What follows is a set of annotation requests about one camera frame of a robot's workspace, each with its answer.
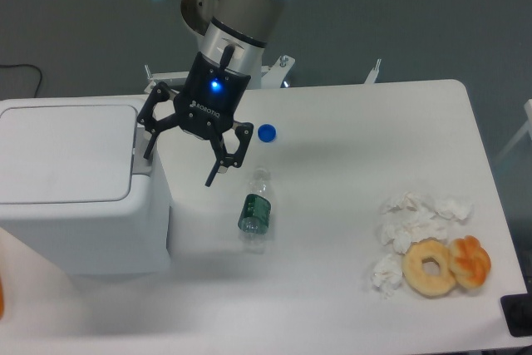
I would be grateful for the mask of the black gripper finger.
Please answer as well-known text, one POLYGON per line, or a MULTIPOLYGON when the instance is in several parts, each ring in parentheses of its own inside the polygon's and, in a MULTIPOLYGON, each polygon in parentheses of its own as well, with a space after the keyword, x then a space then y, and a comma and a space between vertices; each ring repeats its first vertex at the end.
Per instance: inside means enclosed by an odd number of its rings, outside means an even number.
POLYGON ((221 168, 240 168, 244 162, 244 157, 246 156, 249 143, 254 133, 254 125, 251 122, 236 121, 231 129, 234 131, 234 134, 239 141, 239 146, 234 153, 229 153, 227 151, 223 134, 215 129, 214 123, 211 121, 207 122, 208 139, 216 159, 205 182, 207 187, 212 185, 215 176, 220 172, 221 168))
POLYGON ((174 98, 175 93, 170 89, 170 86, 164 81, 160 81, 153 87, 139 112, 137 122, 150 134, 150 139, 144 153, 146 160, 151 157, 159 134, 178 126, 178 116, 175 112, 161 120, 157 120, 154 114, 155 107, 159 103, 167 102, 174 98))

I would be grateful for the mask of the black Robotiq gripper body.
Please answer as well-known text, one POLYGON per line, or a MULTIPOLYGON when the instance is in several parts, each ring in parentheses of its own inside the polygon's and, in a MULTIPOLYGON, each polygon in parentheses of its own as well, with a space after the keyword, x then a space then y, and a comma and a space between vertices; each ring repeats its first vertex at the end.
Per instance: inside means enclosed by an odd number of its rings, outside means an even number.
POLYGON ((229 69, 234 53, 224 51, 220 62, 198 53, 183 90, 173 100, 177 126, 208 140, 232 128, 234 113, 251 76, 229 69))

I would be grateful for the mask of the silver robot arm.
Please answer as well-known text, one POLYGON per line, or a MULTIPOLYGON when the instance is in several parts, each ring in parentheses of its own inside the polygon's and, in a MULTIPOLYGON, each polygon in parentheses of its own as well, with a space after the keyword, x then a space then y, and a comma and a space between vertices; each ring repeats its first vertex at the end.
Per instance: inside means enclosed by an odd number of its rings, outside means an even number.
POLYGON ((208 185, 218 173, 241 167, 254 126, 236 121, 234 113, 249 83, 260 77, 264 49, 288 1, 214 0, 212 12, 199 12, 203 39, 183 87, 173 91, 166 81, 156 82, 138 115, 150 134, 145 158, 162 132, 180 127, 211 144, 215 163, 208 185))

